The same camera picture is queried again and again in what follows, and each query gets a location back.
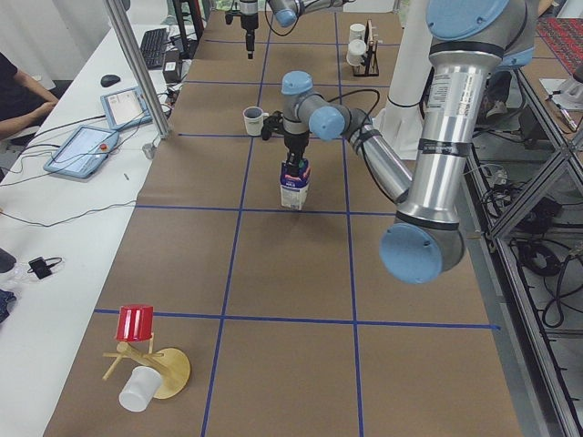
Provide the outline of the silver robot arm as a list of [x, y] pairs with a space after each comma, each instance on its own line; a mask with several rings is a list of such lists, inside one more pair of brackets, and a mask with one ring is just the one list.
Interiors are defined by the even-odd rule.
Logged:
[[346, 139], [396, 205], [380, 256], [397, 279], [432, 281], [464, 256], [455, 199], [486, 81], [531, 61], [537, 18], [534, 1], [412, 2], [390, 93], [413, 94], [379, 122], [326, 101], [306, 72], [283, 76], [284, 134]]
[[[323, 9], [340, 8], [346, 4], [350, 4], [350, 1], [274, 0], [265, 2], [263, 14], [271, 32], [277, 36], [286, 36], [295, 28], [301, 16]], [[240, 19], [240, 27], [245, 31], [247, 58], [252, 60], [255, 51], [255, 32], [259, 29], [260, 23], [259, 2], [232, 1], [224, 17], [227, 25], [231, 25], [235, 18]]]

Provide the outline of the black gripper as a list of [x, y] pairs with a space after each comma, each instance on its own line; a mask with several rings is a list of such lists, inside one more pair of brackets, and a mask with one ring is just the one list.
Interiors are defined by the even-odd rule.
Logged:
[[310, 176], [309, 161], [303, 157], [309, 145], [310, 133], [299, 132], [296, 123], [284, 117], [281, 111], [274, 111], [263, 121], [261, 139], [267, 141], [273, 134], [283, 135], [287, 147], [286, 160], [281, 164], [281, 180], [308, 180]]
[[225, 13], [225, 22], [231, 25], [235, 17], [240, 18], [240, 26], [245, 31], [246, 52], [249, 60], [254, 58], [255, 31], [259, 28], [259, 4], [257, 0], [232, 1]]

